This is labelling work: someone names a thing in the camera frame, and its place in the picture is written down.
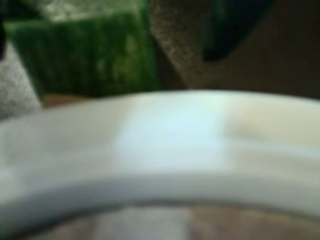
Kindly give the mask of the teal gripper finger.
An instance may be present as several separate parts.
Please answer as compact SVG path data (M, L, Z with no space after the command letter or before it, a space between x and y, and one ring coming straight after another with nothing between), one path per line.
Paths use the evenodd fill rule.
M203 16L203 60L226 58L274 4L274 0L213 0Z

